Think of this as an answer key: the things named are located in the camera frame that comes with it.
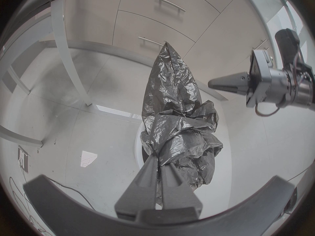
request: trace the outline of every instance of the white chair leg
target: white chair leg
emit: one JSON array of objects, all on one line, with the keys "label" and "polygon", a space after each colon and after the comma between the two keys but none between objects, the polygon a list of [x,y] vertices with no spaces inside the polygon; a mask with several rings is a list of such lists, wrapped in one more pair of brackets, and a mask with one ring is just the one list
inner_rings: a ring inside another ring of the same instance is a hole
[{"label": "white chair leg", "polygon": [[15,71],[13,70],[12,66],[10,66],[10,68],[8,69],[8,72],[10,74],[10,76],[12,77],[12,79],[14,80],[14,82],[27,94],[30,94],[30,90],[26,87],[26,85],[24,85],[24,83],[20,80],[20,78],[18,77],[18,75],[15,73]]},{"label": "white chair leg", "polygon": [[63,0],[54,0],[51,6],[51,24],[53,26],[53,35],[55,37],[57,49],[61,56],[61,60],[67,70],[70,79],[72,80],[75,88],[79,92],[81,98],[88,106],[92,104],[90,97],[87,95],[82,82],[74,67],[70,51],[68,48],[67,39],[65,36],[65,29],[63,25]]},{"label": "white chair leg", "polygon": [[35,140],[26,136],[14,133],[0,125],[0,137],[8,141],[14,142],[16,144],[32,146],[32,147],[42,147],[42,141]]}]

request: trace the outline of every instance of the silver bar handle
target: silver bar handle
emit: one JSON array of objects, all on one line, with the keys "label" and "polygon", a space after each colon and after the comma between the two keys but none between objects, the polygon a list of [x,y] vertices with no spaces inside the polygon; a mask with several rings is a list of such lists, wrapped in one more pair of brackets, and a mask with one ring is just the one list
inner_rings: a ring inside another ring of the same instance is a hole
[{"label": "silver bar handle", "polygon": [[261,47],[264,43],[266,43],[267,39],[262,40],[262,42],[260,43],[260,45],[258,45],[256,48],[254,48],[254,50],[257,50],[259,47]]},{"label": "silver bar handle", "polygon": [[150,40],[150,39],[147,39],[147,38],[145,38],[145,37],[138,37],[138,38],[139,38],[139,39],[142,39],[142,40],[144,40],[144,41],[148,41],[148,42],[150,42],[150,43],[153,43],[153,44],[159,45],[159,46],[164,46],[164,45],[163,45],[163,44],[161,44],[161,43],[155,42],[155,41]]},{"label": "silver bar handle", "polygon": [[160,0],[160,1],[165,2],[165,3],[168,3],[168,4],[170,4],[170,5],[174,6],[174,7],[176,7],[177,9],[182,10],[183,12],[186,11],[184,8],[178,6],[178,5],[176,5],[175,3],[172,3],[172,2],[170,2],[170,1],[167,1],[167,0]]}]

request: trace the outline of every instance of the crumpled plastic bag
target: crumpled plastic bag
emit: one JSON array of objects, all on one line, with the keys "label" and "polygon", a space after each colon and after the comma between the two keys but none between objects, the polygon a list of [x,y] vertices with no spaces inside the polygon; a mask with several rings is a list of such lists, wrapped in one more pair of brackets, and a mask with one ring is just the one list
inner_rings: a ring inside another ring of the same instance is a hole
[{"label": "crumpled plastic bag", "polygon": [[[193,190],[211,182],[215,156],[223,148],[212,134],[219,116],[213,102],[202,104],[190,69],[168,42],[149,76],[142,120],[142,146],[148,155],[158,155],[160,166],[173,162]],[[157,203],[162,203],[160,181]]]}]

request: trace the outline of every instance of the gray armrest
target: gray armrest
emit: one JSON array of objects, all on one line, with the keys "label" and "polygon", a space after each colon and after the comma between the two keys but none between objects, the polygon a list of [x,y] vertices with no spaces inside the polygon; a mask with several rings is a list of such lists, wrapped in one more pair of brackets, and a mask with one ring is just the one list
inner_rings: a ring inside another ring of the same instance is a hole
[{"label": "gray armrest", "polygon": [[31,19],[36,14],[50,7],[50,2],[53,0],[30,0],[27,2],[19,13],[16,15],[12,27],[7,31],[4,37],[4,43],[13,35],[13,33],[22,26],[26,21]]}]

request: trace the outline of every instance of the drawer handle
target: drawer handle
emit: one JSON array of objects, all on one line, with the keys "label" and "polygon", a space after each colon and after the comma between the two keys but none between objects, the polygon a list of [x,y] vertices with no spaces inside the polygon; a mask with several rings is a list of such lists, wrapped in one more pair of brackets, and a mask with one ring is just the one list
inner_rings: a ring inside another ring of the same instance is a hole
[{"label": "drawer handle", "polygon": [[139,38],[139,39],[142,39],[142,40],[144,40],[144,41],[148,41],[148,42],[150,42],[150,43],[159,45],[159,46],[164,46],[164,45],[162,45],[161,43],[155,42],[155,41],[150,40],[150,39],[147,39],[147,38],[145,38],[145,37],[138,37],[138,38]]},{"label": "drawer handle", "polygon": [[180,7],[180,6],[178,6],[178,5],[176,5],[175,3],[172,3],[172,2],[170,2],[170,1],[167,1],[167,0],[159,0],[160,2],[165,2],[165,3],[168,3],[168,4],[170,4],[170,5],[172,5],[172,6],[174,6],[174,7],[176,7],[178,10],[182,10],[183,12],[185,12],[186,10],[185,9],[183,9],[182,7]]},{"label": "drawer handle", "polygon": [[257,50],[259,47],[261,47],[264,43],[266,43],[267,39],[265,40],[262,40],[262,42],[256,47],[256,48],[253,48],[254,50]]}]

